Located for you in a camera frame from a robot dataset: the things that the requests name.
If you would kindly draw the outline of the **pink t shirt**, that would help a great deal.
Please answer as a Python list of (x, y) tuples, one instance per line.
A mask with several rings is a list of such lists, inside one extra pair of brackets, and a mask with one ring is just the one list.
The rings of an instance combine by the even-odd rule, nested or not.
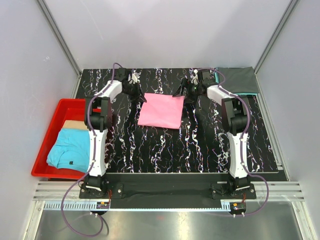
[(147, 102), (142, 104), (139, 126), (178, 130), (182, 122), (184, 96), (145, 93)]

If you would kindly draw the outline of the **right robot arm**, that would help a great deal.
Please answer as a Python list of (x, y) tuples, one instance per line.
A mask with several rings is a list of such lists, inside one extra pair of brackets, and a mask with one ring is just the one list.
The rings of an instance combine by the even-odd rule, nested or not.
[(240, 97), (223, 88), (222, 83), (213, 80), (213, 72), (222, 75), (214, 68), (193, 70), (193, 78), (184, 77), (173, 97), (185, 97), (186, 104), (195, 104), (199, 96), (206, 96), (221, 106), (221, 120), (230, 144), (230, 168), (226, 186), (219, 193), (239, 198), (250, 188), (247, 139), (251, 115), (248, 98)]

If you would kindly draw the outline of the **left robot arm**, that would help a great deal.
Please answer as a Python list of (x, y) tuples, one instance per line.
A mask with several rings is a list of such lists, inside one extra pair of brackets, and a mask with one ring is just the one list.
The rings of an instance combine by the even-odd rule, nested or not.
[(147, 100), (140, 87), (140, 76), (127, 68), (112, 71), (111, 80), (99, 92), (85, 99), (84, 124), (89, 133), (89, 165), (84, 177), (84, 188), (97, 198), (108, 193), (105, 166), (105, 144), (112, 126), (112, 101), (126, 94), (134, 102)]

